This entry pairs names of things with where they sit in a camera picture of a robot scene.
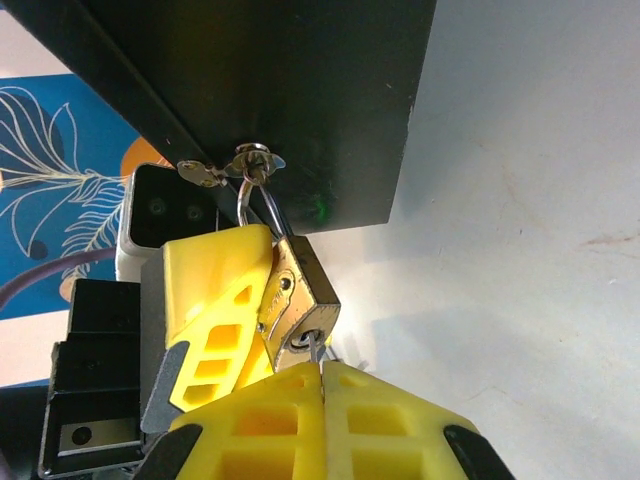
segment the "blue painting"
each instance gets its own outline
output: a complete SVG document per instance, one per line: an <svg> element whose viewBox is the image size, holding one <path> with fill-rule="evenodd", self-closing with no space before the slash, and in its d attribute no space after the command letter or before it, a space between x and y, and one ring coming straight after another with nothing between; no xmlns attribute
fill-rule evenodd
<svg viewBox="0 0 640 480"><path fill-rule="evenodd" d="M115 245L127 177L165 163L75 75L0 80L0 283L59 257ZM69 308L78 278L114 278L113 261L53 275L0 319Z"/></svg>

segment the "brass padlock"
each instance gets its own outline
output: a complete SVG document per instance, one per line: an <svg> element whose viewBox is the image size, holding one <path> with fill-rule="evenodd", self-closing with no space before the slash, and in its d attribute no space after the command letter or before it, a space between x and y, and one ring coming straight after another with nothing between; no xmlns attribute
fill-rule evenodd
<svg viewBox="0 0 640 480"><path fill-rule="evenodd" d="M238 202L240 225L251 184L244 182ZM273 197L260 186L274 217L279 239L273 247L273 268L258 312L274 372L311 360L311 344L323 345L338 320L340 300L307 237L293 235Z"/></svg>

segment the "leaf pattern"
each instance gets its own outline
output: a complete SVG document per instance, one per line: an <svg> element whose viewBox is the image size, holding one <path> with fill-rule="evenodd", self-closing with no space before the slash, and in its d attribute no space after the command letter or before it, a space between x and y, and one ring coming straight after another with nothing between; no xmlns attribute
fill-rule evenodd
<svg viewBox="0 0 640 480"><path fill-rule="evenodd" d="M63 145L57 125L64 122L72 133L72 144ZM36 97L22 87L0 88L0 178L2 188L29 188L12 200L0 217L10 216L13 237L20 251L28 256L42 226L63 205L78 204L85 211L64 230L62 256L113 246L116 242L124 186L122 177L104 176L78 167L78 129L69 103L49 115ZM59 193L61 198L33 227L28 238L21 238L17 217L25 200ZM91 265L67 269L62 279L85 278Z"/></svg>

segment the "black panel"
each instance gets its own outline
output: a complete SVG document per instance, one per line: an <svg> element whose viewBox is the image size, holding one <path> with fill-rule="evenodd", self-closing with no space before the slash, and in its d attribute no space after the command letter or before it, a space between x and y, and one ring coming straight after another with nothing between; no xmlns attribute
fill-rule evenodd
<svg viewBox="0 0 640 480"><path fill-rule="evenodd" d="M5 3L172 163L261 142L298 232L388 219L435 0Z"/></svg>
<svg viewBox="0 0 640 480"><path fill-rule="evenodd" d="M78 279L69 314L69 335L140 334L140 285Z"/></svg>
<svg viewBox="0 0 640 480"><path fill-rule="evenodd" d="M142 459L139 312L138 285L77 280L67 340L52 355L39 460L44 478Z"/></svg>
<svg viewBox="0 0 640 480"><path fill-rule="evenodd" d="M469 480L515 480L491 444L482 435L449 425L444 436Z"/></svg>

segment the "purple cable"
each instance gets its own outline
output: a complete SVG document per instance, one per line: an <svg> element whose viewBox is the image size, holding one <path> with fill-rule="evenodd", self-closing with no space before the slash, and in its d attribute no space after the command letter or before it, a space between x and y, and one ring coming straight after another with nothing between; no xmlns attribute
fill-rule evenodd
<svg viewBox="0 0 640 480"><path fill-rule="evenodd" d="M8 281L0 287L0 310L2 310L9 300L15 297L22 290L54 273L61 272L67 268L77 267L83 263L98 262L108 260L116 256L116 247L102 248L100 250L89 250L80 252L68 257L58 258L43 265L38 265L31 270L21 273L13 280Z"/></svg>

